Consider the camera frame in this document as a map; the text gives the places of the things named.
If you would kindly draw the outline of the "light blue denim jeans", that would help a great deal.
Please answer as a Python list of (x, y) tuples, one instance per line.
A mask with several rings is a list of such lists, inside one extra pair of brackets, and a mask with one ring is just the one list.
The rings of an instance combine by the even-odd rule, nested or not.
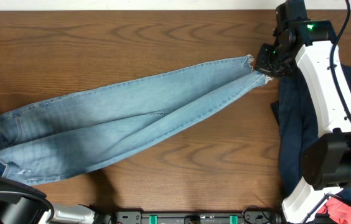
[(0, 177), (46, 184), (133, 156), (267, 84), (252, 61), (205, 62), (8, 111), (0, 115)]

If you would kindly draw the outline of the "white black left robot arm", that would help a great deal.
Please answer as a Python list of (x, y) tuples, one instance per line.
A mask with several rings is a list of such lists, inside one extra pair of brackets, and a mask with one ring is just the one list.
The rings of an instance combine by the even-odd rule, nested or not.
[(110, 224), (111, 215), (84, 205), (50, 203), (46, 194), (0, 177), (0, 224)]

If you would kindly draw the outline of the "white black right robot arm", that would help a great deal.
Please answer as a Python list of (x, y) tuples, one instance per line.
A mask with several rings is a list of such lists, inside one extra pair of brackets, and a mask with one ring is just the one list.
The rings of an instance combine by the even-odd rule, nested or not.
[(282, 203), (283, 223), (307, 223), (330, 197), (351, 186), (351, 92), (330, 21), (308, 18), (303, 1), (276, 8), (273, 44), (264, 44), (257, 71), (271, 77), (302, 75), (316, 112), (318, 138), (300, 157), (302, 177)]

